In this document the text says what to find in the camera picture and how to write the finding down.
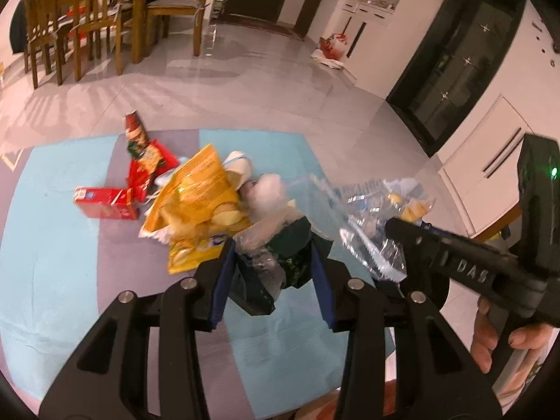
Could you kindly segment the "right hand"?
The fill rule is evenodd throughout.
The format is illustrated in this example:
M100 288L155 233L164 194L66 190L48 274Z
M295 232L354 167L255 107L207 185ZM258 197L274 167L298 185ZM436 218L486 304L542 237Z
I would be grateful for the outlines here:
M483 373L488 373L492 366L492 351L496 349L498 337L487 317L491 303L486 298L479 297L477 307L471 355ZM519 375L528 376L548 344L553 330L554 328L546 323L538 323L518 328L510 334L508 342L513 350L528 351L517 371Z

